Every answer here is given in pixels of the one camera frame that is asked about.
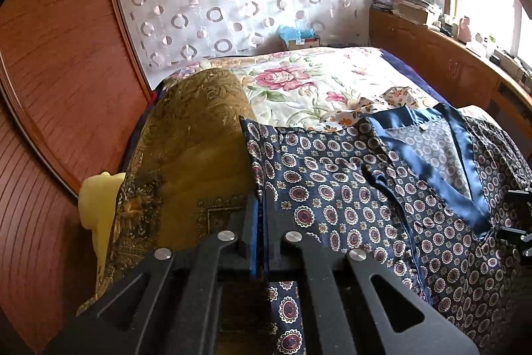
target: wooden cabinet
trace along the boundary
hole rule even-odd
[[[452,38],[373,9],[369,36],[374,47],[410,65],[453,106],[490,106],[492,115],[512,119],[525,141],[532,140],[532,97],[487,59]]]
[[[498,77],[458,42],[392,14],[370,11],[370,40],[406,62],[453,106],[486,109]]]

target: satin lapel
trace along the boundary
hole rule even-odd
[[[408,164],[412,172],[424,180],[435,193],[443,199],[446,205],[469,225],[477,237],[482,239],[491,229],[489,222],[489,211],[487,202],[483,196],[480,178],[474,168],[472,160],[472,144],[460,119],[452,114],[450,108],[438,104],[434,109],[428,110],[410,110],[403,106],[398,109],[392,109],[380,112],[374,115],[368,115],[368,120],[374,128],[374,131],[385,145],[395,152]],[[431,120],[446,118],[451,126],[453,139],[459,151],[460,158],[464,164],[468,182],[470,182],[471,195],[474,201],[465,197],[449,185],[429,163],[420,158],[416,152],[406,143],[391,137],[385,127],[401,127],[423,124]]]

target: gold patterned fabric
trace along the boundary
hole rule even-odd
[[[150,250],[194,247],[243,209],[253,188],[239,116],[255,116],[238,79],[212,69],[168,90],[150,113],[116,203],[96,295]]]

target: yellow cloth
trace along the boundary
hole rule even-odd
[[[79,190],[79,217],[83,227],[92,231],[92,246],[98,258],[97,281],[103,277],[116,194],[125,176],[125,173],[111,176],[108,172],[103,172],[84,180]]]

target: floral bedspread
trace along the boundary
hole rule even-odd
[[[399,73],[379,49],[318,47],[246,58],[203,60],[165,79],[170,88],[198,71],[222,68],[240,80],[257,122],[336,130],[365,113],[438,101]],[[485,112],[470,108],[470,115]]]

